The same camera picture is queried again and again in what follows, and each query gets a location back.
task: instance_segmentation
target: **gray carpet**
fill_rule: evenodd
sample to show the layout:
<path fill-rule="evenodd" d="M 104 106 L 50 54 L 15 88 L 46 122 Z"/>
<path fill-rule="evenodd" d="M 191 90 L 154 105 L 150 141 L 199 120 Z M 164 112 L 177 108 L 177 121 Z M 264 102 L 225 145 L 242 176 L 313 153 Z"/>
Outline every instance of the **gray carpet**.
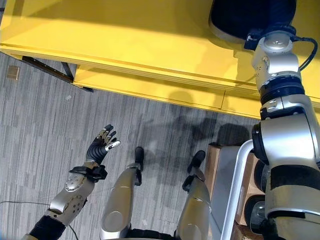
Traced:
<path fill-rule="evenodd" d="M 59 62 L 47 63 L 63 70 Z M 18 81 L 6 79 L 8 65 L 20 66 Z M 93 137 L 111 123 L 122 144 L 105 158 L 106 180 L 96 184 L 71 225 L 80 240 L 99 239 L 109 190 L 133 161 L 135 147 L 142 146 L 145 168 L 135 191 L 132 227 L 173 234 L 187 196 L 181 185 L 192 155 L 211 142 L 247 140 L 256 122 L 111 92 L 85 92 L 1 54 L 0 201 L 50 203 L 68 170 L 83 163 Z M 45 209 L 1 204 L 1 239 L 20 239 Z M 61 239 L 75 238 L 67 228 Z"/>

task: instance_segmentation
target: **robot forearm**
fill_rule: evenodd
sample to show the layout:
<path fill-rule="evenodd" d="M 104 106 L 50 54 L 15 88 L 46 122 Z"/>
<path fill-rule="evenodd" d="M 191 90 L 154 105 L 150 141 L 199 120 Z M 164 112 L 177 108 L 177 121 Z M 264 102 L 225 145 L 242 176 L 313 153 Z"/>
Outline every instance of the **robot forearm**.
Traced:
<path fill-rule="evenodd" d="M 43 217 L 23 240 L 57 240 L 87 202 L 87 197 L 95 183 L 107 176 L 105 166 L 100 165 L 107 152 L 120 144 L 111 138 L 111 125 L 102 129 L 88 148 L 86 161 L 82 166 L 74 167 L 68 176 L 63 190 L 55 196 Z"/>

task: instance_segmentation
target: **silver robot leg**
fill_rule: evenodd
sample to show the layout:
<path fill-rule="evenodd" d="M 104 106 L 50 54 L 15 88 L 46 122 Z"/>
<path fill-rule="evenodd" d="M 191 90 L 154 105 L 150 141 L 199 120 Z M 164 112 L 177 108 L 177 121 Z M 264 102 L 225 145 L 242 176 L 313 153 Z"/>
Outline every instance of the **silver robot leg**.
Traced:
<path fill-rule="evenodd" d="M 127 235 L 131 225 L 134 187 L 141 184 L 139 163 L 126 167 L 114 184 L 101 221 L 100 239 L 119 239 Z"/>
<path fill-rule="evenodd" d="M 177 240 L 207 240 L 210 217 L 210 196 L 205 176 L 198 167 L 192 167 L 191 175 L 183 184 L 188 197 L 175 231 Z"/>

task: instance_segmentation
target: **black wire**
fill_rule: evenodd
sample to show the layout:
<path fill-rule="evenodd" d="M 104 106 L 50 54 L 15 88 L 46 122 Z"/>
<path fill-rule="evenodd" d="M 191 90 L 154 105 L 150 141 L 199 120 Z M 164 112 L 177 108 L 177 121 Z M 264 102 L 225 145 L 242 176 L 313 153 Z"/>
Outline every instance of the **black wire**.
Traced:
<path fill-rule="evenodd" d="M 312 59 L 314 59 L 317 50 L 318 50 L 318 43 L 316 40 L 314 40 L 311 37 L 299 37 L 299 36 L 294 36 L 294 40 L 295 41 L 302 41 L 302 42 L 310 42 L 313 43 L 313 50 L 310 54 L 310 56 L 301 64 L 301 66 L 299 67 L 300 71 L 302 71 L 303 69 L 305 69 L 309 63 L 312 61 Z"/>
<path fill-rule="evenodd" d="M 42 203 L 42 202 L 34 202 L 34 201 L 0 201 L 0 204 L 4 204 L 4 203 L 10 203 L 10 204 L 38 204 L 38 205 L 44 205 L 44 206 L 50 206 L 50 204 L 47 203 Z M 69 224 L 69 227 L 71 229 L 71 231 L 74 234 L 74 237 L 76 240 L 79 240 L 76 231 L 72 228 L 72 226 Z"/>

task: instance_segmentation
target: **yellow tabletop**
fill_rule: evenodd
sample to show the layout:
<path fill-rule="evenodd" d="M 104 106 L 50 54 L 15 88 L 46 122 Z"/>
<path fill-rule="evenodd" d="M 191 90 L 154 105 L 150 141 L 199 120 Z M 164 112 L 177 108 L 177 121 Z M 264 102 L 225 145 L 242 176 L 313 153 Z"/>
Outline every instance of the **yellow tabletop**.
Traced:
<path fill-rule="evenodd" d="M 7 0 L 0 50 L 256 98 L 252 52 L 213 36 L 212 0 Z M 299 0 L 297 35 L 320 43 L 320 4 Z M 302 62 L 310 43 L 297 43 Z M 320 53 L 302 71 L 320 103 Z"/>
<path fill-rule="evenodd" d="M 79 65 L 74 84 L 166 103 L 260 119 L 259 97 Z M 316 111 L 318 120 L 320 112 Z"/>

